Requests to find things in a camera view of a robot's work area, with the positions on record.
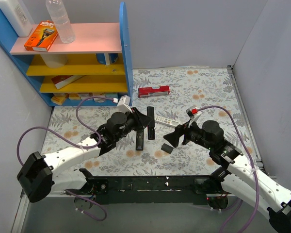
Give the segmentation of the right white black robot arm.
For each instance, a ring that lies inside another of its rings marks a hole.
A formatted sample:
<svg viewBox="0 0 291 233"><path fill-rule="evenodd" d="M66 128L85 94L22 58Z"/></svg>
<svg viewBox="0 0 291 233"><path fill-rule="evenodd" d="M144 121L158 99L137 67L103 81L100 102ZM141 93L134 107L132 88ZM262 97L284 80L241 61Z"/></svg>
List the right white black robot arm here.
<svg viewBox="0 0 291 233"><path fill-rule="evenodd" d="M291 233L291 190L281 186L256 166L241 150L224 138L219 123L208 120L198 127L195 122L178 125L164 139L177 147L193 142L209 150L210 158L220 167L212 173L210 188L239 197L262 213L278 233Z"/></svg>

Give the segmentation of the black remote with back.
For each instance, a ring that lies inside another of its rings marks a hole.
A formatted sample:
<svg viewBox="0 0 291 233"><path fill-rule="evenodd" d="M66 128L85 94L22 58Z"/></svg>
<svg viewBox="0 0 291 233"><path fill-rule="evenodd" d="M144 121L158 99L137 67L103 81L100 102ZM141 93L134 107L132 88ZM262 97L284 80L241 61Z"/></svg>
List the black remote with back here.
<svg viewBox="0 0 291 233"><path fill-rule="evenodd" d="M147 116L151 118L151 122L147 127L147 137L148 140L155 140L155 115L154 115L154 107L147 107Z"/></svg>

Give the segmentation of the black battery cover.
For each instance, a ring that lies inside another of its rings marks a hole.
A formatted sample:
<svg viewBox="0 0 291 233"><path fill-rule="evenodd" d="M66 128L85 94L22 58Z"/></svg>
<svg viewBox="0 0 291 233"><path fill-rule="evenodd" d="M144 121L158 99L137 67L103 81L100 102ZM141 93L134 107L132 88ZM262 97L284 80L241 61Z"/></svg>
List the black battery cover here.
<svg viewBox="0 0 291 233"><path fill-rule="evenodd" d="M168 154L171 154L172 151L173 151L173 147L170 146L170 145L168 145L168 144L165 144L165 143L164 143L164 144L161 146L161 150L163 150L164 152L166 152L166 153L168 153Z"/></svg>

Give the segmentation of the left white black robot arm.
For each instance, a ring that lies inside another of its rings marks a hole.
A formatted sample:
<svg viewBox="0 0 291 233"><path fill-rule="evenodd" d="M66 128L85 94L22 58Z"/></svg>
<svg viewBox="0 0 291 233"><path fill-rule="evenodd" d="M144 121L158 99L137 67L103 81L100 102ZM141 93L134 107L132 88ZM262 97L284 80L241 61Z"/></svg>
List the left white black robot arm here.
<svg viewBox="0 0 291 233"><path fill-rule="evenodd" d="M111 151L131 131L141 131L152 122L152 117L135 107L126 113L115 112L98 128L97 133L72 147L44 155L39 152L30 154L16 178L31 203L44 199L51 192L65 189L89 194L94 187L92 180L80 171L74 174L65 174L65 171Z"/></svg>

